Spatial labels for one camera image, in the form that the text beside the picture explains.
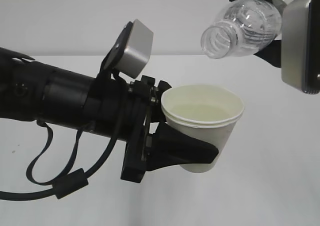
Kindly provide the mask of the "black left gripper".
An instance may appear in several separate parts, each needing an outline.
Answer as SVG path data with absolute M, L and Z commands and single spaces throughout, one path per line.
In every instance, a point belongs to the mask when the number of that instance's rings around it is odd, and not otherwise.
M 164 118 L 160 97 L 172 88 L 166 81 L 160 80 L 157 87 L 155 82 L 153 77 L 143 75 L 141 80 L 130 84 L 137 112 L 124 151 L 120 176 L 124 181 L 140 183 L 146 171 L 170 166 L 210 164 L 219 154 L 213 144 L 190 137 L 167 124 L 159 124 L 156 131 L 149 134 L 150 124 Z

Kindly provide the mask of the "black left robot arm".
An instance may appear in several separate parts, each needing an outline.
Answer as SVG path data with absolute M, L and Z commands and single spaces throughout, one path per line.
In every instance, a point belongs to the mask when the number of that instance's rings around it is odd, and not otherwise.
M 0 50 L 0 116 L 124 141 L 121 179 L 129 182 L 170 166 L 208 165 L 218 156 L 213 144 L 167 124 L 161 96 L 169 89 L 146 75 L 127 83 L 114 67 L 90 77 Z

